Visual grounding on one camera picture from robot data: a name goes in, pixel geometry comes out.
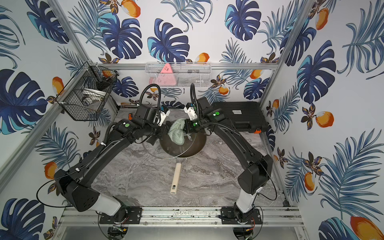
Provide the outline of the green fluffy cloth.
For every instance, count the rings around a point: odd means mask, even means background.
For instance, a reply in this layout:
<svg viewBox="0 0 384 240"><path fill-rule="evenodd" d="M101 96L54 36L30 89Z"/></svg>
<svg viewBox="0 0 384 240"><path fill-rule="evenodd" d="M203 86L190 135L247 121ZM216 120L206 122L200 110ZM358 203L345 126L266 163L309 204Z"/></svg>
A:
<svg viewBox="0 0 384 240"><path fill-rule="evenodd" d="M168 132L168 136L171 141L179 146L182 146L185 143L185 119L177 119L175 120Z"/></svg>

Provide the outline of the glass pot lid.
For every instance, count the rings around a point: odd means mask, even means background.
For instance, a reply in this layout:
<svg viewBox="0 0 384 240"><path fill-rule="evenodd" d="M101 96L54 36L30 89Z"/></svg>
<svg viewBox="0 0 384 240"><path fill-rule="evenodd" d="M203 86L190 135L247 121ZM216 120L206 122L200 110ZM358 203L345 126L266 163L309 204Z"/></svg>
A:
<svg viewBox="0 0 384 240"><path fill-rule="evenodd" d="M185 143L182 146L174 144L168 135L151 144L142 143L144 149L153 157L161 160L187 159L200 153L205 147L207 137L202 133L186 134Z"/></svg>

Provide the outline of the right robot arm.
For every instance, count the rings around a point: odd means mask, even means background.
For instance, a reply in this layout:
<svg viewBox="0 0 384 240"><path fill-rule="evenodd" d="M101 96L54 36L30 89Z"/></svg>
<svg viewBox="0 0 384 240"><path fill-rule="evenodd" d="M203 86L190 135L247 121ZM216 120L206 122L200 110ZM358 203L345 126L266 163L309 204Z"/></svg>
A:
<svg viewBox="0 0 384 240"><path fill-rule="evenodd" d="M273 160L263 156L239 133L230 118L224 115L222 109L214 109L203 97L197 99L191 96L191 102L184 111L189 118L185 120L184 131L188 134L210 130L220 137L235 154L243 168L238 176L241 187L240 195L234 203L233 217L224 221L237 221L248 224L255 215L254 202L259 192L271 179Z"/></svg>

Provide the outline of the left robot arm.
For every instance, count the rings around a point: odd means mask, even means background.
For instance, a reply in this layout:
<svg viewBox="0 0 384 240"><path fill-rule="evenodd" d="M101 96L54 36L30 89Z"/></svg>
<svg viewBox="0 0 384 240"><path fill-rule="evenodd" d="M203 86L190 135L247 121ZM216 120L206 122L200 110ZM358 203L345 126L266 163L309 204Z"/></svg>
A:
<svg viewBox="0 0 384 240"><path fill-rule="evenodd" d="M140 138L150 144L167 135L170 125L166 123L170 110L160 105L138 106L132 119L122 119L107 128L102 143L67 171L58 170L54 179L59 193L78 211L94 210L109 216L115 223L123 223L128 217L128 208L120 200L104 195L92 188L99 173L122 150L138 143Z"/></svg>

